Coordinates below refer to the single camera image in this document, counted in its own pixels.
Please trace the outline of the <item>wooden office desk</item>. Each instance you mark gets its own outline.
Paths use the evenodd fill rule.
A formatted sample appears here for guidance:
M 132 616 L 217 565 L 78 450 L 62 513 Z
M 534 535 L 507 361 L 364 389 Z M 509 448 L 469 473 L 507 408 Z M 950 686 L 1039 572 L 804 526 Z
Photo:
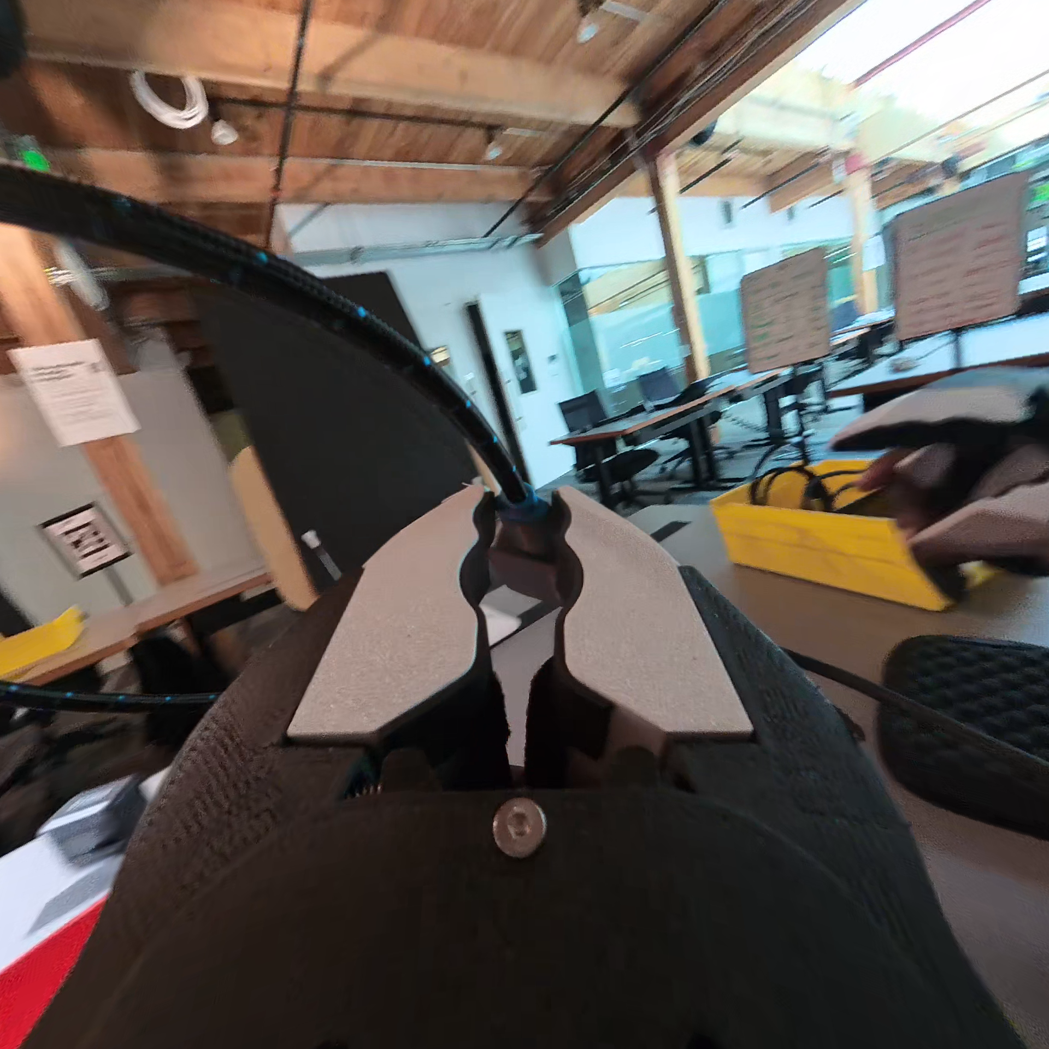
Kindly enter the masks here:
M 784 392 L 797 374 L 792 370 L 772 370 L 759 374 L 748 381 L 727 385 L 712 392 L 705 392 L 698 399 L 683 405 L 665 407 L 658 410 L 644 410 L 622 419 L 608 421 L 584 432 L 568 432 L 550 439 L 552 446 L 602 448 L 617 443 L 631 448 L 640 448 L 655 439 L 660 439 L 673 430 L 685 428 L 689 443 L 689 459 L 693 468 L 693 480 L 683 484 L 683 491 L 725 491 L 729 477 L 720 471 L 716 461 L 714 441 L 709 434 L 707 419 L 716 412 L 729 408 L 732 403 L 763 398 L 772 392 Z

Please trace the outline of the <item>white paper notice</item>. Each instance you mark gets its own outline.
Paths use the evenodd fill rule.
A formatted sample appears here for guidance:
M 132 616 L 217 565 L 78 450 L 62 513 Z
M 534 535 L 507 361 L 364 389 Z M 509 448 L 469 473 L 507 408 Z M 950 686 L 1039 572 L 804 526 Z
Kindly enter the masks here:
M 98 338 L 13 347 L 9 356 L 62 448 L 141 428 Z

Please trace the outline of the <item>whiteboard on stand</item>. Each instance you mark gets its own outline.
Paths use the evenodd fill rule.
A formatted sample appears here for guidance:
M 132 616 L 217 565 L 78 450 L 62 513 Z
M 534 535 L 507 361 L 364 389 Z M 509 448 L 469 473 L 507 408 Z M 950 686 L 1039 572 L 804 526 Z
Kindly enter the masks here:
M 891 225 L 902 343 L 1013 316 L 1026 262 L 1026 170 L 956 190 Z
M 829 354 L 824 246 L 757 268 L 741 279 L 745 361 L 750 372 L 783 370 Z

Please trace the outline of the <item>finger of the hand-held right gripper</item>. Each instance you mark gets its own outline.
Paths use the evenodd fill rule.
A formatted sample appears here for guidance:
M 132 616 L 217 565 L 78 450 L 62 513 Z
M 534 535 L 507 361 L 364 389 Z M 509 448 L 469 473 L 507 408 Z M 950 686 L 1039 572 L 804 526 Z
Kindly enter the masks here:
M 1015 574 L 1048 574 L 1048 480 L 970 500 L 936 515 L 938 491 L 898 479 L 898 524 L 925 567 L 985 562 Z
M 1039 383 L 929 383 L 864 412 L 831 441 L 833 450 L 918 450 L 948 443 L 1040 441 Z

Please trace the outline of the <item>black and white marker tag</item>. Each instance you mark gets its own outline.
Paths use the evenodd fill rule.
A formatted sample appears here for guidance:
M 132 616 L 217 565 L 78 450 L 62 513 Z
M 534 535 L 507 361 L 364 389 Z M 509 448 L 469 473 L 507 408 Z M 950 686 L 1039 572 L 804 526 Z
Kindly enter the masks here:
M 134 554 L 103 506 L 87 502 L 36 526 L 76 580 L 112 569 Z

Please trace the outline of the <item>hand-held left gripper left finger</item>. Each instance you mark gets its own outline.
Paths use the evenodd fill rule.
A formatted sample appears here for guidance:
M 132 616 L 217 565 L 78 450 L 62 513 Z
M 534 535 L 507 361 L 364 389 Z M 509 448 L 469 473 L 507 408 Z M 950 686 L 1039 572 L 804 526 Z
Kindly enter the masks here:
M 289 740 L 377 742 L 489 664 L 494 531 L 494 495 L 462 488 L 368 558 Z

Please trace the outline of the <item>yellow plastic bin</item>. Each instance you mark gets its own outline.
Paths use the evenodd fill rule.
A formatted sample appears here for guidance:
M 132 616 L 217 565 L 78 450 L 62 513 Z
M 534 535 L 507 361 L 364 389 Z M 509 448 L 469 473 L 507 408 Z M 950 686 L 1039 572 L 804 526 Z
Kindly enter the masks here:
M 952 608 L 1001 572 L 985 562 L 916 562 L 884 491 L 858 488 L 867 466 L 779 464 L 714 497 L 730 562 L 925 610 Z

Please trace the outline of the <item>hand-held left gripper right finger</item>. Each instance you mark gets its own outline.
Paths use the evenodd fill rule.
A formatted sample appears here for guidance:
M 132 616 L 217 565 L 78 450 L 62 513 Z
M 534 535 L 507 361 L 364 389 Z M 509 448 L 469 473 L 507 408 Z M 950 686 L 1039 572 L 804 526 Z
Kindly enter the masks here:
M 557 498 L 568 567 L 583 572 L 561 625 L 570 681 L 656 742 L 748 738 L 752 718 L 676 558 L 583 491 Z

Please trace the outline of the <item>black mouse pad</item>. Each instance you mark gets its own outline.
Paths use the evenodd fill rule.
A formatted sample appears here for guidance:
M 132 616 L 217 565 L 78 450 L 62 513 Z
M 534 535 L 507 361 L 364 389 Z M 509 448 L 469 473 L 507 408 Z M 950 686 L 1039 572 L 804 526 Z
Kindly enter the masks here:
M 965 727 L 1048 760 L 1048 648 L 1021 641 L 927 634 L 903 639 L 884 684 Z M 878 751 L 893 778 L 925 801 L 1048 839 L 1048 774 L 1031 774 L 981 744 L 950 738 L 880 706 Z

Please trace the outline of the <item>framed wall picture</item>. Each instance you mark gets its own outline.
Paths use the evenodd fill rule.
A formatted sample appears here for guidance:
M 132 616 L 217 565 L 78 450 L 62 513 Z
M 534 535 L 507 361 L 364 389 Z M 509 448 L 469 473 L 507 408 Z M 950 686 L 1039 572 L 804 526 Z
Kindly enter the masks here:
M 518 381 L 519 394 L 532 394 L 538 390 L 538 381 L 532 367 L 532 358 L 521 329 L 509 329 L 503 333 L 509 347 L 510 363 Z

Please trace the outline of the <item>red plastic bin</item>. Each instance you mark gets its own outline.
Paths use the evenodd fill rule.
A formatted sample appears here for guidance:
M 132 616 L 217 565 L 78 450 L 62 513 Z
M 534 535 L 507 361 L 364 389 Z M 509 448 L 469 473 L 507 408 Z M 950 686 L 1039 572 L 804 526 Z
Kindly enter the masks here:
M 2 1046 L 20 1046 L 85 949 L 109 891 L 36 935 L 2 965 Z

